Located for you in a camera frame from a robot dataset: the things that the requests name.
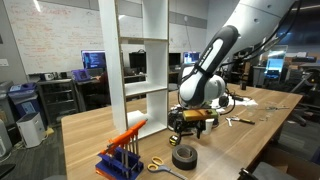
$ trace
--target black tape roll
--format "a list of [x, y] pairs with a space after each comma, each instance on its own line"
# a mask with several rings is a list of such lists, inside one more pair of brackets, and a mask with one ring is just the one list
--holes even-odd
[[197, 166], [198, 153], [188, 145], [178, 145], [172, 151], [172, 163], [179, 169], [191, 170]]

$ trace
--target wooden tabletop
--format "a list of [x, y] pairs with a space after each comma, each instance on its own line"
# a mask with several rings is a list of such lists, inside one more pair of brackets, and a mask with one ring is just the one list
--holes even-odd
[[[256, 124], [233, 122], [232, 127], [229, 127], [225, 116], [221, 116], [220, 125], [213, 129], [210, 135], [201, 135], [200, 139], [195, 135], [183, 137], [181, 144], [194, 147], [198, 153], [197, 167], [190, 171], [180, 170], [172, 163], [174, 147], [169, 144], [169, 137], [174, 135], [174, 132], [164, 130], [143, 138], [139, 141], [139, 150], [145, 169], [138, 179], [177, 179], [166, 172], [148, 172], [146, 166], [151, 162], [152, 156], [161, 157], [173, 171], [189, 179], [237, 179], [240, 169], [248, 167], [255, 160], [302, 97], [252, 87], [243, 91], [239, 85], [232, 84], [228, 87], [231, 92], [249, 96], [259, 104], [254, 115], [250, 117]], [[264, 105], [268, 101], [289, 109], [277, 110], [268, 121], [261, 121], [259, 118], [266, 116]], [[177, 93], [170, 92], [169, 106], [175, 104]], [[127, 105], [129, 111], [146, 111], [145, 99], [131, 101]], [[236, 106], [227, 116], [232, 115], [249, 118], [245, 106]], [[68, 179], [104, 179], [95, 173], [95, 164], [101, 160], [97, 154], [106, 148], [109, 139], [119, 135], [113, 126], [111, 107], [64, 117], [62, 130]]]

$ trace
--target white bookshelf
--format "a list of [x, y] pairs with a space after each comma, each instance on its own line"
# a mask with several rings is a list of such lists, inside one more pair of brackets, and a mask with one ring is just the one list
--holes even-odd
[[[142, 119], [139, 130], [145, 137], [167, 127], [168, 110], [168, 0], [142, 0], [142, 37], [121, 37], [118, 1], [99, 0], [106, 51], [114, 124], [120, 133]], [[144, 45], [147, 52], [146, 81], [124, 84], [121, 45]], [[146, 113], [127, 112], [126, 98], [146, 94]]]

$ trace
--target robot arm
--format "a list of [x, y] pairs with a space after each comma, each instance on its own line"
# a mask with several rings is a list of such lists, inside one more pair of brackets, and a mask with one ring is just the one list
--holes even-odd
[[225, 83], [214, 76], [221, 62], [257, 44], [274, 30], [294, 0], [240, 0], [226, 24], [212, 38], [199, 61], [183, 76], [179, 93], [190, 106], [219, 98]]

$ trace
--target scissors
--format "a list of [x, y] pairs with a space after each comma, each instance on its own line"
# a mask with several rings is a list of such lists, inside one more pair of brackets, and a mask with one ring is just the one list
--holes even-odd
[[168, 166], [163, 164], [163, 160], [157, 156], [152, 157], [152, 164], [148, 165], [148, 170], [152, 173], [157, 173], [161, 171], [167, 171], [180, 179], [187, 179], [186, 177], [182, 176], [179, 173], [173, 172]]

